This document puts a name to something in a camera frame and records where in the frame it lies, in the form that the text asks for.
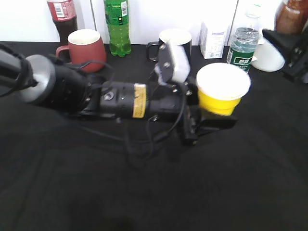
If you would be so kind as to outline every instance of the yellow cup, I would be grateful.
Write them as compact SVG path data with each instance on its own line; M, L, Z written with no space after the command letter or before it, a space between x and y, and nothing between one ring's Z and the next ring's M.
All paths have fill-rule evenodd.
M233 113L251 85L245 71L225 63L210 64L200 69L196 83L199 106L224 116Z

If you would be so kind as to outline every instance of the white wall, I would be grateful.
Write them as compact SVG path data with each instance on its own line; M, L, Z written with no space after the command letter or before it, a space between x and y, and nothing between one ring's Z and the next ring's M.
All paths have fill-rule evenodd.
M103 0L92 1L97 29L108 43ZM74 2L79 28L94 29L90 0ZM211 18L231 26L236 3L237 0L130 0L131 42L146 44L157 40L161 30L178 27L189 30L197 44L201 20ZM46 0L2 0L0 40L59 41Z
M239 0L231 36L234 34L243 21L245 21L245 14L251 4L258 4L262 7L262 16L260 17L260 29L274 29L274 19L276 11L282 0Z
M0 41L58 42L45 0L0 0ZM94 28L90 2L74 0L79 28Z
M108 43L103 0L92 0L97 30ZM129 0L130 39L133 44L157 41L160 31L187 29L198 44L201 21L210 18L231 28L237 0Z

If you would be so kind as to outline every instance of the green label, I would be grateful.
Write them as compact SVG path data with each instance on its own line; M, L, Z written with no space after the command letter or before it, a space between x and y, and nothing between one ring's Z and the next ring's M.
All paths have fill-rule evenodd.
M233 48L230 48L227 57L227 63L235 65L243 69L245 72L248 72L253 56L254 52L242 53L234 50Z
M127 1L105 2L106 23L112 26L122 26L128 24L128 4Z

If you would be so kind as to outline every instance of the coca-cola bottle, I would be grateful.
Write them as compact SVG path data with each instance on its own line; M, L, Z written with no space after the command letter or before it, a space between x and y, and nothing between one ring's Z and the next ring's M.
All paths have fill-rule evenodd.
M67 37L78 30L73 0L47 0L53 22L59 32L61 46L67 45Z

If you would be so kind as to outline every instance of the brown bottle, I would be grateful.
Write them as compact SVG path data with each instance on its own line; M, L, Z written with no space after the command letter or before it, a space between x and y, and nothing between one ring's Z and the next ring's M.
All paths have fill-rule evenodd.
M67 45L67 37L77 28L77 16L73 0L47 0L53 22L59 32L61 45Z
M308 0L283 0L279 6L275 30L285 34L300 34L308 19Z

